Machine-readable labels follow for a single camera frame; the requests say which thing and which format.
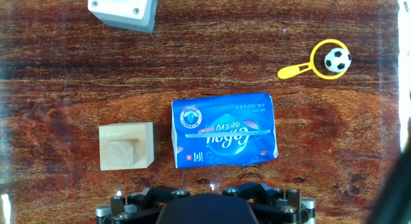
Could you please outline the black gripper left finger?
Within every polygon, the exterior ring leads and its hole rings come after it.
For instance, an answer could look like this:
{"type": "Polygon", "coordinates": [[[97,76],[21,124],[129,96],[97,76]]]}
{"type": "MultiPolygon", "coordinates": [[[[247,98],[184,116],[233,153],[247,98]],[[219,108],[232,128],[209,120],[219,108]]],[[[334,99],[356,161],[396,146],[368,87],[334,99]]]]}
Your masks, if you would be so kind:
{"type": "Polygon", "coordinates": [[[125,196],[122,190],[109,204],[97,206],[97,224],[155,223],[162,208],[171,201],[189,196],[189,191],[159,185],[125,196]]]}

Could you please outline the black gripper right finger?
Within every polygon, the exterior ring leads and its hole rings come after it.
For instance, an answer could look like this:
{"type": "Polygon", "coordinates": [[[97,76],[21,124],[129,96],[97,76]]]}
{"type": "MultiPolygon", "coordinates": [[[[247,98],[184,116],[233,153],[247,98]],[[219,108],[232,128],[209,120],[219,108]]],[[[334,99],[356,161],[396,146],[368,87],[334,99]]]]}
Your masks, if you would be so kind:
{"type": "Polygon", "coordinates": [[[298,189],[281,189],[267,184],[246,182],[227,187],[223,195],[241,198],[249,203],[259,223],[316,224],[316,201],[303,197],[298,189]]]}

